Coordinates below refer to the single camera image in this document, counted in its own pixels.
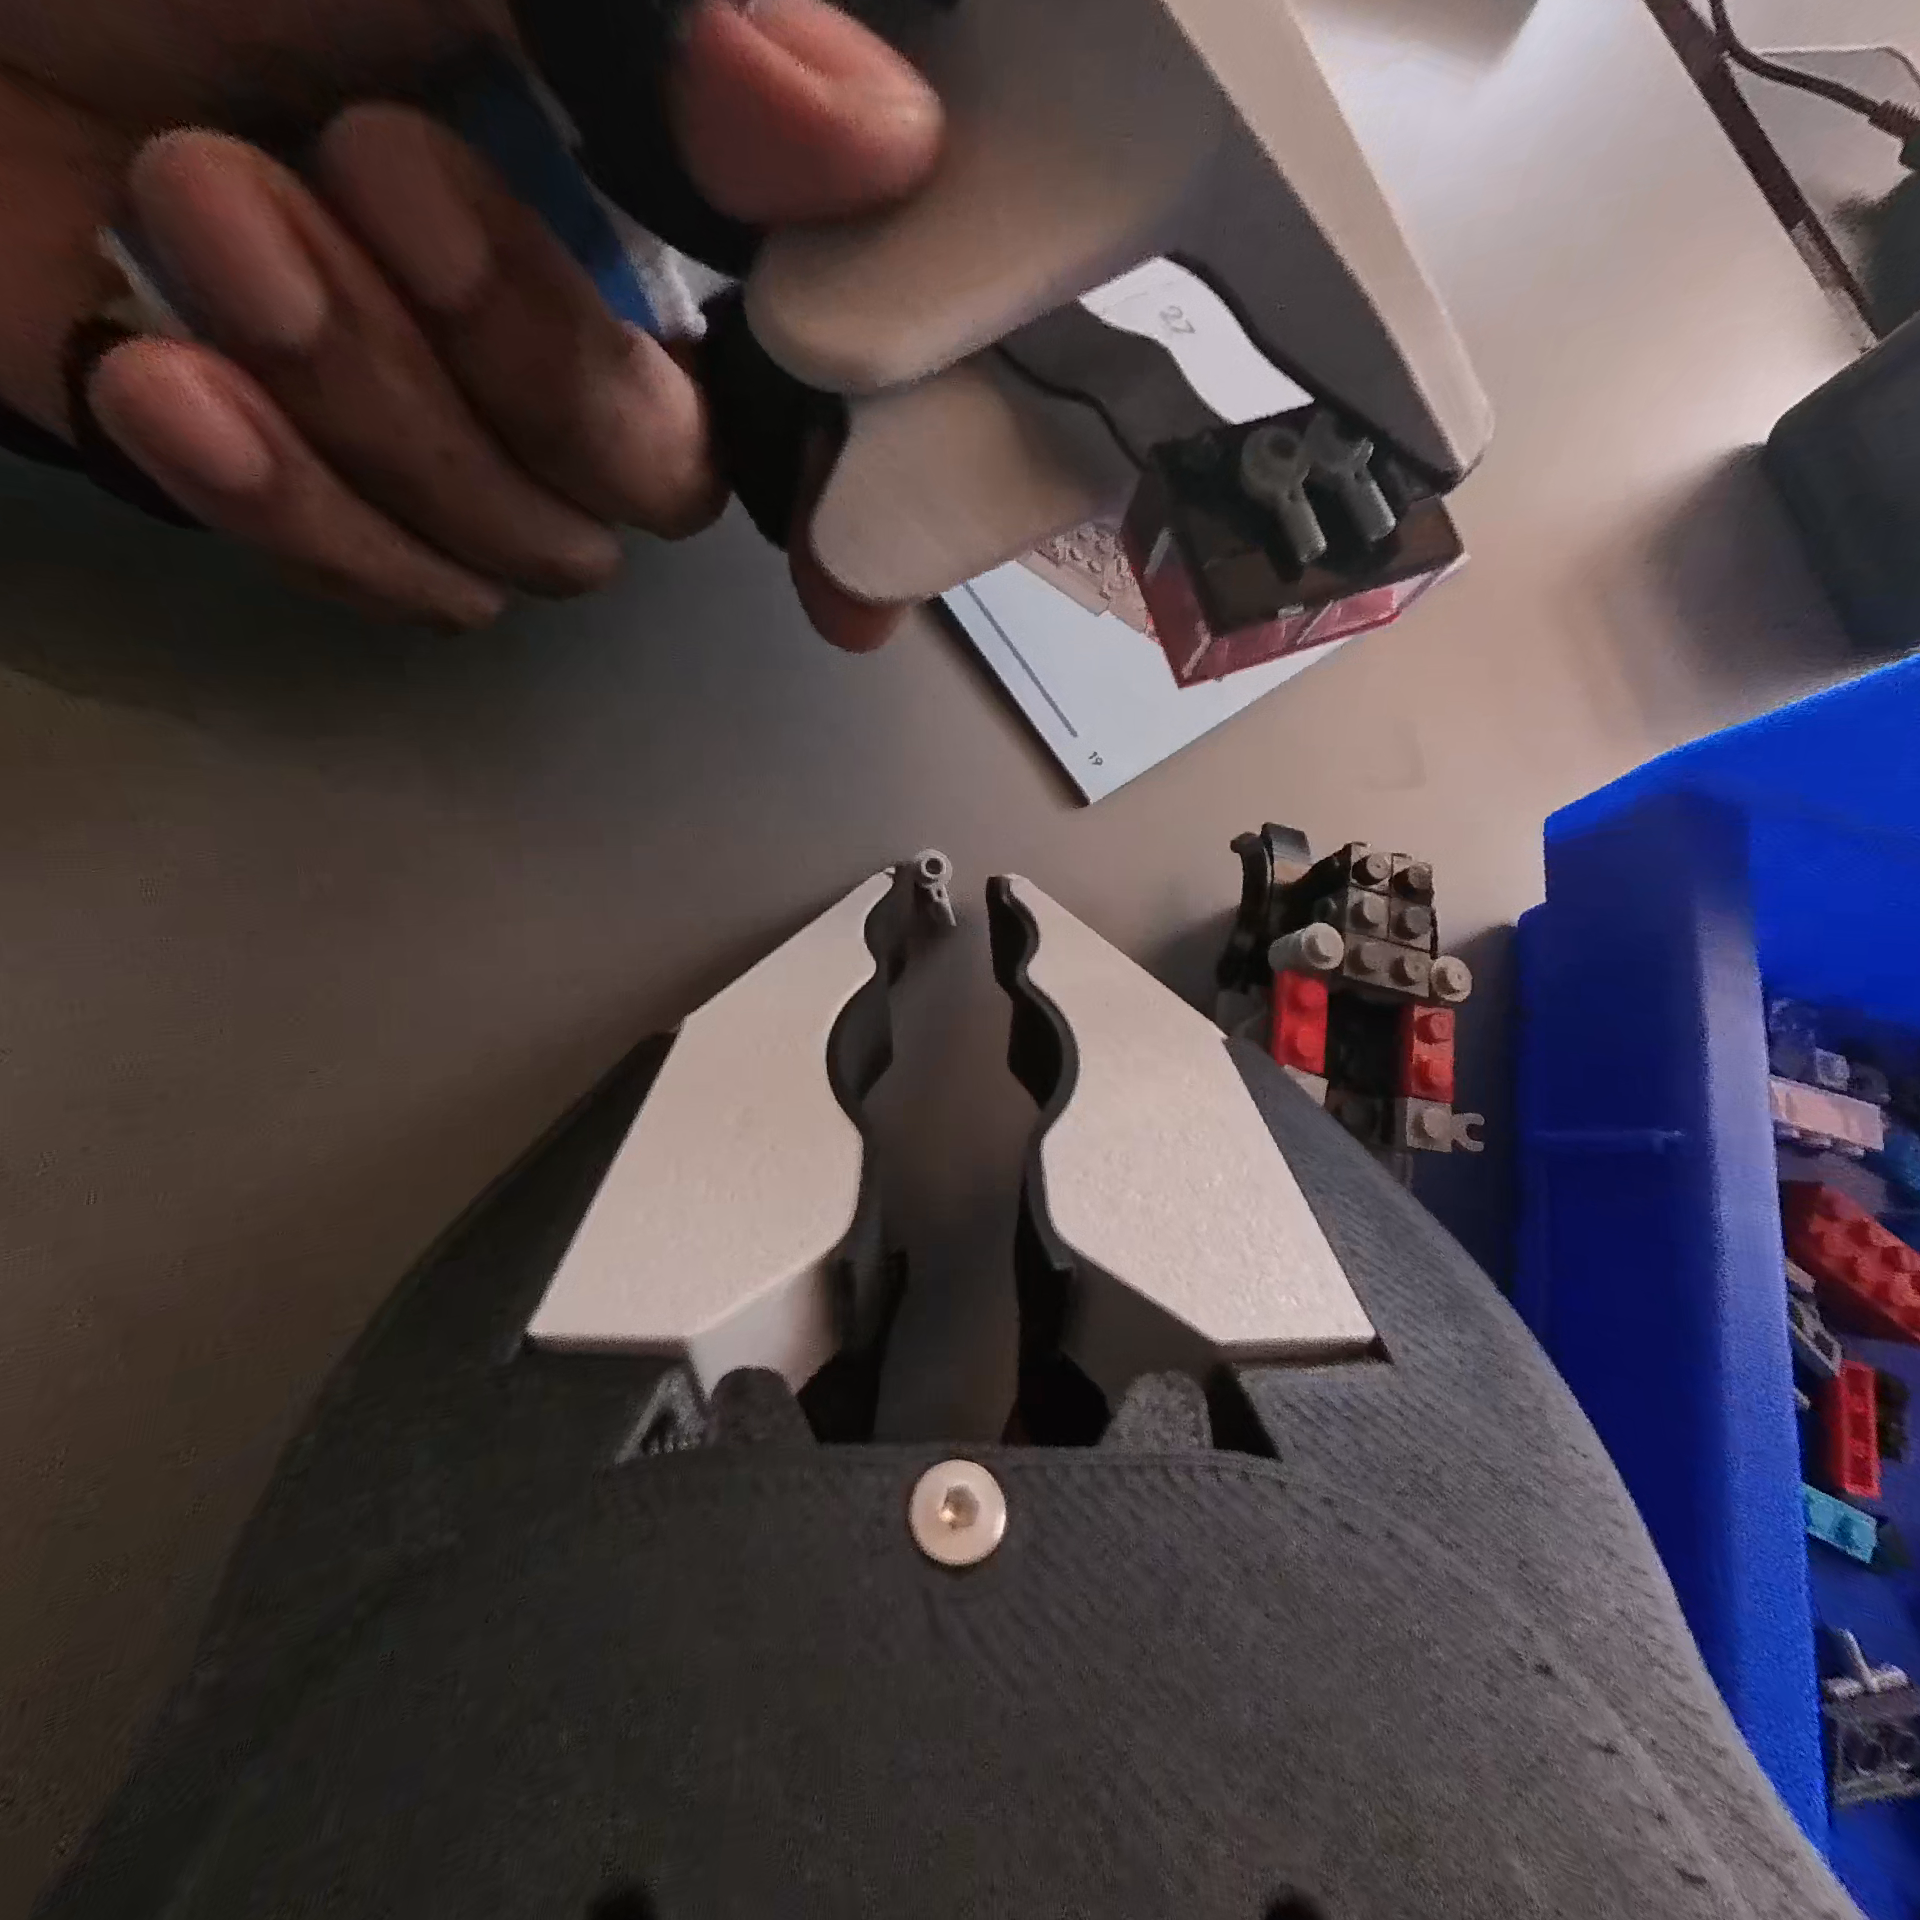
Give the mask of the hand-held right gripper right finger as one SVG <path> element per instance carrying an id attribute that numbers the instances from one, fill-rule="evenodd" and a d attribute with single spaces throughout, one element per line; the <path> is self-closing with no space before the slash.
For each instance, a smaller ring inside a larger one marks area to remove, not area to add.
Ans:
<path id="1" fill-rule="evenodd" d="M 1068 1365 L 1345 1363 L 1376 1326 L 1225 1035 L 1034 881 L 988 883 L 1024 1151 L 1024 1350 Z"/>

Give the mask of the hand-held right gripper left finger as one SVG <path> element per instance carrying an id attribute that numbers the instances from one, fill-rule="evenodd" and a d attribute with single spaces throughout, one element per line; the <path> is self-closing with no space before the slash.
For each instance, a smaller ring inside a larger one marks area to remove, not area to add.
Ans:
<path id="1" fill-rule="evenodd" d="M 866 1095 L 928 925 L 899 862 L 690 1014 L 528 1328 L 553 1353 L 831 1363 L 881 1321 Z"/>

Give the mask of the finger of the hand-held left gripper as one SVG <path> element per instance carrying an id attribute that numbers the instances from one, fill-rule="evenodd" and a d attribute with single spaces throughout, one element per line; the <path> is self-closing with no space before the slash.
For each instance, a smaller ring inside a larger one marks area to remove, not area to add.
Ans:
<path id="1" fill-rule="evenodd" d="M 916 61 L 919 378 L 1168 256 L 1423 477 L 1476 466 L 1488 400 L 1289 5 L 924 5 Z"/>
<path id="2" fill-rule="evenodd" d="M 1128 503 L 1162 441 L 1203 402 L 1162 345 L 991 345 L 916 378 L 932 503 L 919 593 L 947 593 Z"/>

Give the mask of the small black red brick block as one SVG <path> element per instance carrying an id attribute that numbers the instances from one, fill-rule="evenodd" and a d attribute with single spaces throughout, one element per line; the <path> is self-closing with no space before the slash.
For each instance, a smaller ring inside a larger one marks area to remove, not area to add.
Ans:
<path id="1" fill-rule="evenodd" d="M 1152 446 L 1121 545 L 1181 688 L 1375 633 L 1468 559 L 1447 501 L 1323 402 Z"/>

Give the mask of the grey black brick spaceship model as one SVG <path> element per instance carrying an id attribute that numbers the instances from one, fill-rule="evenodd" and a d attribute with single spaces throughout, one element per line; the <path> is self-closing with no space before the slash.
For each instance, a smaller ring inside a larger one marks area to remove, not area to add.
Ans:
<path id="1" fill-rule="evenodd" d="M 1313 853 L 1281 824 L 1232 839 L 1240 903 L 1215 970 L 1215 1022 L 1308 1093 L 1402 1184 L 1412 1162 L 1480 1155 L 1457 1105 L 1471 965 L 1442 947 L 1433 864 L 1351 842 Z"/>

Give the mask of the person's left hand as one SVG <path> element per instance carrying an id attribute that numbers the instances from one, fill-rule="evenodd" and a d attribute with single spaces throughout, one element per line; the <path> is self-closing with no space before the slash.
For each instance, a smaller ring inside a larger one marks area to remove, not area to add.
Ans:
<path id="1" fill-rule="evenodd" d="M 5 432 L 448 633 L 729 503 L 689 345 L 436 114 L 515 5 L 5 5 Z"/>

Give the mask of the brick building instruction booklet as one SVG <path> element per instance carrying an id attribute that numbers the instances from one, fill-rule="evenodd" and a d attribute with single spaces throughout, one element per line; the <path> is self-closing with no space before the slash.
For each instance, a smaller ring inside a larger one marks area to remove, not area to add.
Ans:
<path id="1" fill-rule="evenodd" d="M 1104 328 L 1162 345 L 1205 406 L 1203 429 L 1309 406 L 1194 273 L 1154 256 L 1084 296 Z M 1087 802 L 1108 799 L 1345 648 L 1181 688 L 1146 624 L 1121 520 L 1053 535 L 945 597 L 945 611 Z"/>

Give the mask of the blue plastic bin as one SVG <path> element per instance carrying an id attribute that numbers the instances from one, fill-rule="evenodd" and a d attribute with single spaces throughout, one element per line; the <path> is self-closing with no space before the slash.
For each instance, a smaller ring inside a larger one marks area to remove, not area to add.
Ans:
<path id="1" fill-rule="evenodd" d="M 1916 659 L 1649 762 L 1544 829 L 1521 922 L 1515 1302 L 1634 1498 L 1703 1661 L 1793 1817 L 1871 1917 L 1916 1917 L 1916 1762 L 1840 1802 L 1852 1638 L 1916 1677 L 1916 1345 L 1848 1328 L 1884 1398 L 1879 1496 L 1824 1477 L 1820 1381 L 1795 1360 L 1793 1177 L 1916 1254 L 1884 1166 L 1785 1157 L 1791 1048 L 1879 1069 L 1916 1152 Z M 1879 1535 L 1845 1552 L 1803 1503 Z"/>

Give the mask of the black device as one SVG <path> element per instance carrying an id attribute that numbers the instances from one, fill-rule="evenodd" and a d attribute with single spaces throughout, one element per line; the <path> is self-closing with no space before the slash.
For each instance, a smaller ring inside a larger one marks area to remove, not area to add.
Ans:
<path id="1" fill-rule="evenodd" d="M 1815 578 L 1856 648 L 1919 645 L 1919 319 L 1801 399 L 1763 451 Z"/>

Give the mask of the pile of loose toy bricks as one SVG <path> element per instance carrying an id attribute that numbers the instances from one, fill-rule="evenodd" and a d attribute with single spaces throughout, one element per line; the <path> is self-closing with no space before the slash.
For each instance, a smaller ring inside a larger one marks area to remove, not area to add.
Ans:
<path id="1" fill-rule="evenodd" d="M 1829 1810 L 1916 1805 L 1916 1041 L 1764 998 Z"/>

